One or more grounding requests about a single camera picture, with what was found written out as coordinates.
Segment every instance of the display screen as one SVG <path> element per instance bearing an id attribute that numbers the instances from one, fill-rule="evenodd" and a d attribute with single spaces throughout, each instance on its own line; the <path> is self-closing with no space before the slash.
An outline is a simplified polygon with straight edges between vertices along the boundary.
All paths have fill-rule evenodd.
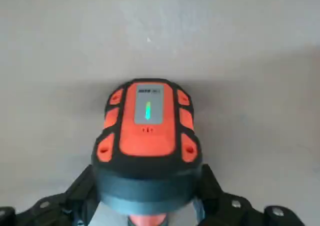
<path id="1" fill-rule="evenodd" d="M 164 114 L 164 86 L 139 84 L 136 87 L 134 122 L 136 124 L 161 124 Z"/>

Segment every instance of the orange button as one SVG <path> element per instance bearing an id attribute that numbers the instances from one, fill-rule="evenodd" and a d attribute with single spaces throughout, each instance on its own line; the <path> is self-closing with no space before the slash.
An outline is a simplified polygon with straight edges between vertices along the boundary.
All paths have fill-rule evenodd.
<path id="1" fill-rule="evenodd" d="M 185 93 L 183 93 L 183 91 L 181 90 L 178 90 L 178 102 L 181 105 L 185 105 L 185 106 L 190 105 L 188 96 Z"/>
<path id="2" fill-rule="evenodd" d="M 182 159 L 185 162 L 192 162 L 197 157 L 197 145 L 184 133 L 181 134 Z"/>
<path id="3" fill-rule="evenodd" d="M 194 123 L 192 120 L 192 115 L 190 112 L 188 112 L 186 109 L 180 108 L 179 109 L 180 113 L 180 123 L 190 129 L 194 129 Z"/>
<path id="4" fill-rule="evenodd" d="M 110 98 L 110 105 L 118 104 L 121 101 L 123 89 L 117 90 Z"/>
<path id="5" fill-rule="evenodd" d="M 107 112 L 103 128 L 111 127 L 117 122 L 119 107 L 113 108 Z"/>
<path id="6" fill-rule="evenodd" d="M 115 134 L 112 133 L 99 143 L 96 154 L 101 162 L 109 162 L 111 160 L 114 138 Z"/>

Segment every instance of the gray wall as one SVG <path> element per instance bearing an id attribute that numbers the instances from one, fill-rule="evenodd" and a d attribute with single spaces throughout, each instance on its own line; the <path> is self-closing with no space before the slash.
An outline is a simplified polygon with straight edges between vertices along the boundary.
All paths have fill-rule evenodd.
<path id="1" fill-rule="evenodd" d="M 65 190 L 90 162 L 109 92 L 165 77 L 193 96 L 226 191 L 319 225 L 319 10 L 320 0 L 0 0 L 0 204 L 24 210 Z"/>

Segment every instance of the gray floor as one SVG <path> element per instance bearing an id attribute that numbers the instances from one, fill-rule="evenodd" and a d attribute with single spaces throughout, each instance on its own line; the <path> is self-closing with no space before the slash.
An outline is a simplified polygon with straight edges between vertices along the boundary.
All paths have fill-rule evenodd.
<path id="1" fill-rule="evenodd" d="M 204 159 L 224 190 L 319 225 L 319 9 L 320 0 L 0 0 L 0 203 L 21 211 L 65 190 L 90 162 L 108 93 L 165 77 L 192 95 Z M 193 225 L 185 210 L 172 224 Z M 117 217 L 101 210 L 95 224 Z"/>

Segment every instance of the metal screw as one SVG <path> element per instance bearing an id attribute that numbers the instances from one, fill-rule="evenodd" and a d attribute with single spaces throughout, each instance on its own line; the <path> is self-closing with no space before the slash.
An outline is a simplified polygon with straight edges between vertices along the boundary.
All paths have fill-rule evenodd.
<path id="1" fill-rule="evenodd" d="M 48 201 L 45 201 L 42 204 L 40 204 L 40 208 L 45 208 L 45 207 L 48 207 L 49 205 L 50 203 Z"/>
<path id="2" fill-rule="evenodd" d="M 273 207 L 272 212 L 279 217 L 282 217 L 285 215 L 285 213 L 278 207 Z"/>
<path id="3" fill-rule="evenodd" d="M 232 207 L 240 208 L 241 203 L 238 200 L 232 200 Z"/>
<path id="4" fill-rule="evenodd" d="M 81 219 L 79 219 L 76 224 L 77 226 L 83 226 L 85 223 Z"/>

